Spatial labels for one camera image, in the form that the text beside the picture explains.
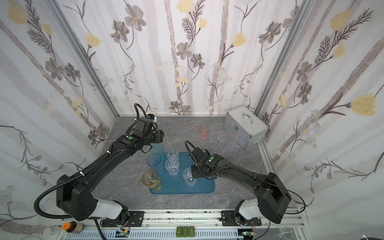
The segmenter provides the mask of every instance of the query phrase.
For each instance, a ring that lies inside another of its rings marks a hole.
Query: gray marble tabletop
[[[109,144],[121,136],[134,117],[118,117],[111,129],[103,151]],[[195,146],[204,147],[210,153],[217,153],[234,164],[248,170],[266,174],[257,145],[247,150],[239,144],[225,152],[218,149],[217,130],[224,124],[225,117],[158,117],[158,129],[164,131],[164,147],[175,145],[180,152],[186,152],[185,140]],[[210,128],[206,139],[198,135],[202,124]],[[215,179],[215,190],[210,194],[152,194],[141,181],[142,174],[150,169],[146,164],[149,153],[136,152],[112,170],[92,192],[92,195],[106,200],[117,200],[130,209],[233,209],[242,199],[250,200],[255,196],[248,190],[227,179]]]

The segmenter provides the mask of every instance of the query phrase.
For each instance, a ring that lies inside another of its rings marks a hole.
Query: orange bottle cap
[[[68,230],[71,226],[72,226],[72,224],[70,222],[66,222],[63,224],[63,226],[61,228],[63,230]]]

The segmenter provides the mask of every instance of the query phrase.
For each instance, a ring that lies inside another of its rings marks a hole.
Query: brown bottle
[[[83,224],[75,221],[66,222],[61,228],[68,233],[79,233],[83,229]]]

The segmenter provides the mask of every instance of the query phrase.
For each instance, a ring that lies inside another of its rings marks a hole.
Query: yellow glass
[[[159,174],[155,170],[148,170],[143,174],[141,178],[144,185],[153,190],[159,190],[161,188],[161,180]]]

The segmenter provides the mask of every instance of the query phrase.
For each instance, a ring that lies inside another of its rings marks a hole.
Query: blue tray
[[[150,189],[154,194],[195,194],[195,193],[211,193],[215,190],[215,184],[213,180],[207,180],[203,177],[197,179],[197,182],[193,186],[189,186],[183,179],[183,172],[185,169],[191,167],[195,163],[189,157],[189,153],[179,153],[180,171],[177,175],[171,176],[164,171],[159,175],[161,180],[161,188],[157,191]]]

